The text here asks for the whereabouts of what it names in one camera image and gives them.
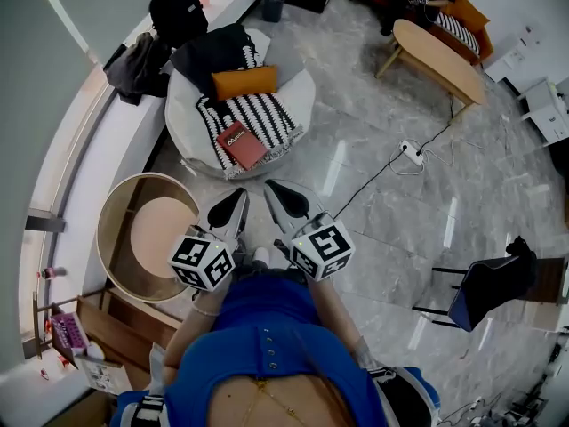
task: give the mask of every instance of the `black and white striped blanket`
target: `black and white striped blanket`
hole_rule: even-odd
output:
[[[233,179],[244,172],[244,168],[217,142],[217,137],[236,120],[268,149],[253,169],[280,158],[304,132],[302,125],[294,122],[283,103],[273,93],[243,95],[217,102],[202,96],[197,101],[196,108],[205,121],[226,179]]]

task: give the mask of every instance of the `marble floor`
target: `marble floor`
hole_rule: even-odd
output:
[[[262,21],[258,8],[244,25],[301,53],[317,85],[309,133],[286,165],[233,185],[187,170],[170,139],[153,170],[182,181],[198,204],[246,187],[252,199],[244,236],[249,247],[267,246],[280,235],[262,199],[268,177],[312,188],[335,214],[389,161],[399,141],[423,143],[449,120],[447,93],[405,64],[396,62],[381,80],[373,77],[389,56],[389,40],[366,3],[331,0],[323,14],[286,5],[277,24]],[[432,325],[410,310],[438,289],[430,269],[466,269],[475,260],[501,257],[518,235],[540,257],[569,249],[564,184],[541,136],[531,122],[520,121],[521,109],[508,88],[485,78],[485,89],[486,105],[429,144],[450,162],[454,140],[453,166],[430,157],[421,175],[388,169],[341,214],[357,247],[357,258],[335,275],[342,300],[377,359],[423,370],[441,395],[443,417],[477,396],[490,401],[503,392],[503,405],[527,391],[540,377],[556,335],[530,328],[527,302],[521,301],[493,311],[471,334]],[[455,102],[454,112],[460,106]],[[416,169],[402,158],[394,167]],[[276,249],[271,254],[276,266],[283,264]],[[170,310],[182,312],[185,301]]]

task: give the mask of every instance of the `black bag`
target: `black bag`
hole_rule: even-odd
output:
[[[212,73],[262,65],[254,42],[237,23],[217,28],[184,44],[170,60],[201,93],[214,100],[217,100],[217,92]]]
[[[199,0],[151,0],[150,17],[160,38],[176,49],[207,33],[207,19]]]

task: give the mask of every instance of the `white counter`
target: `white counter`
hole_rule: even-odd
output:
[[[254,2],[210,0],[204,8],[209,29],[238,21]],[[95,245],[100,210],[115,185],[143,170],[165,126],[164,103],[163,98],[145,95],[133,106],[116,96],[101,119],[63,214],[67,227],[59,234],[53,265],[66,268],[68,275],[53,280],[53,302],[103,287],[107,276]]]

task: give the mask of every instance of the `blue dress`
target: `blue dress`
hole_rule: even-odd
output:
[[[205,427],[214,388],[233,376],[299,374],[325,375],[357,425],[387,425],[372,378],[320,326],[309,290],[284,278],[246,278],[231,287],[212,331],[188,347],[176,380],[164,389],[170,425]],[[111,426],[146,394],[121,394]]]

